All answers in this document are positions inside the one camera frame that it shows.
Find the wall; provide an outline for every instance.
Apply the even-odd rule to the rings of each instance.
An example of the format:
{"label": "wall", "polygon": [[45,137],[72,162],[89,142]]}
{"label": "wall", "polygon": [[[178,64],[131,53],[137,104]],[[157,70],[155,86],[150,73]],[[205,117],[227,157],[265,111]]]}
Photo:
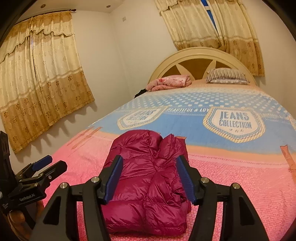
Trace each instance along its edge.
{"label": "wall", "polygon": [[[131,99],[110,14],[77,11],[72,16],[77,50],[95,102],[59,120],[18,154],[10,149],[15,172],[53,154],[78,132]],[[0,130],[4,131],[2,121]]]}
{"label": "wall", "polygon": [[[243,2],[262,49],[266,76],[256,78],[259,86],[296,118],[296,42],[280,17],[263,1]],[[125,0],[111,15],[135,94],[176,49],[153,0]]]}

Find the metal screw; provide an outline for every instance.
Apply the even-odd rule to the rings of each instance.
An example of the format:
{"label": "metal screw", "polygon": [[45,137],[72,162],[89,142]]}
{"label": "metal screw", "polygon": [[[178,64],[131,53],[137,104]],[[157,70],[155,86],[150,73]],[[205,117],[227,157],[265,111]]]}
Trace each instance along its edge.
{"label": "metal screw", "polygon": [[100,180],[99,177],[93,177],[93,178],[91,179],[91,181],[92,181],[93,183],[97,183],[99,180]]}
{"label": "metal screw", "polygon": [[240,184],[238,184],[238,183],[234,183],[234,184],[232,184],[232,186],[234,189],[240,189]]}
{"label": "metal screw", "polygon": [[203,183],[208,183],[210,180],[207,177],[202,177],[200,179]]}
{"label": "metal screw", "polygon": [[67,183],[62,183],[62,184],[60,185],[60,188],[65,189],[67,186],[68,186]]}

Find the striped pillow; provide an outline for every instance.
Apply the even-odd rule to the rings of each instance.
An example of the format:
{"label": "striped pillow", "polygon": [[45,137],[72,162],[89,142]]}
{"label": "striped pillow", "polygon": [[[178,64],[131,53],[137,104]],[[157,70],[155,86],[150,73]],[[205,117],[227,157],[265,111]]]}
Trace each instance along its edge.
{"label": "striped pillow", "polygon": [[245,74],[238,69],[218,68],[208,72],[207,83],[217,84],[243,84],[247,85],[250,81]]}

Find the magenta puffer jacket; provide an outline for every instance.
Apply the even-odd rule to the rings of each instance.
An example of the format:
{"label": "magenta puffer jacket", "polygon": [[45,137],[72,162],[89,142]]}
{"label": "magenta puffer jacket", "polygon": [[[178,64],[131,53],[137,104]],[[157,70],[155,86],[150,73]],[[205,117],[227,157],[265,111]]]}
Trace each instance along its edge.
{"label": "magenta puffer jacket", "polygon": [[176,170],[176,158],[188,160],[185,140],[162,138],[146,130],[128,131],[114,140],[104,167],[124,158],[113,199],[102,206],[108,231],[179,236],[187,228],[191,204]]}

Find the gold curtain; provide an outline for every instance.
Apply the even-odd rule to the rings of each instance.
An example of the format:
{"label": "gold curtain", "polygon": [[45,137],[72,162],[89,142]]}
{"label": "gold curtain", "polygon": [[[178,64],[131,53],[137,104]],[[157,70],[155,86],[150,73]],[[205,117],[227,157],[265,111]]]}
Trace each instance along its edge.
{"label": "gold curtain", "polygon": [[[213,47],[240,60],[255,76],[264,76],[255,29],[241,0],[155,0],[178,50]],[[207,12],[210,10],[215,25]]]}
{"label": "gold curtain", "polygon": [[60,118],[93,102],[70,12],[13,27],[0,48],[0,115],[15,153]]}

